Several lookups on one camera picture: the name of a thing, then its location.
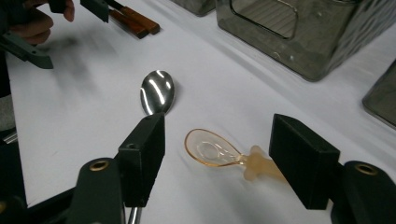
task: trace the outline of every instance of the deformed spoon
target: deformed spoon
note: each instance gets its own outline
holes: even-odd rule
[[[175,99],[175,84],[165,71],[152,71],[143,79],[140,101],[147,115],[166,114]]]
[[[241,154],[221,136],[205,129],[190,131],[184,141],[187,153],[196,161],[214,167],[240,164],[246,166],[244,178],[254,180],[257,175],[270,175],[286,181],[274,161],[264,158],[262,150],[254,146],[250,155]]]

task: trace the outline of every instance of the finger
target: finger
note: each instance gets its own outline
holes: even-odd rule
[[[74,20],[75,8],[72,0],[66,0],[66,9],[64,10],[64,18],[68,21]]]
[[[52,18],[47,14],[34,7],[29,10],[29,13],[33,18],[30,22],[11,26],[9,30],[20,37],[30,37],[44,33],[52,27]]]
[[[24,40],[31,45],[37,45],[46,42],[49,37],[50,37],[50,30],[47,30],[44,33],[38,35],[25,37]]]

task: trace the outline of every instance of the black clamp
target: black clamp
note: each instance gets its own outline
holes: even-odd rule
[[[100,158],[82,166],[75,188],[30,208],[22,185],[19,152],[16,154],[15,148],[10,152],[18,161],[11,164],[19,174],[13,183],[22,190],[0,194],[0,223],[125,223],[124,206],[146,206],[161,167],[165,153],[164,113],[142,119],[114,159]]]
[[[396,223],[396,186],[372,164],[340,151],[297,119],[274,115],[270,156],[307,209],[333,202],[334,224]]]

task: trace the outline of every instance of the metal tray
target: metal tray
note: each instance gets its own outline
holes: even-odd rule
[[[216,0],[171,0],[181,7],[186,8],[196,16],[202,17],[209,11],[215,9]]]
[[[221,29],[318,81],[396,22],[394,0],[216,0]]]
[[[396,61],[362,100],[364,108],[396,129]]]

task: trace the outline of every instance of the translucent orange spoon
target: translucent orange spoon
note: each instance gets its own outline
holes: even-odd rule
[[[264,158],[258,146],[252,147],[250,155],[246,156],[221,136],[204,129],[190,131],[184,146],[191,157],[207,166],[245,165],[246,180],[252,181],[257,175],[270,175],[286,181],[274,161]]]

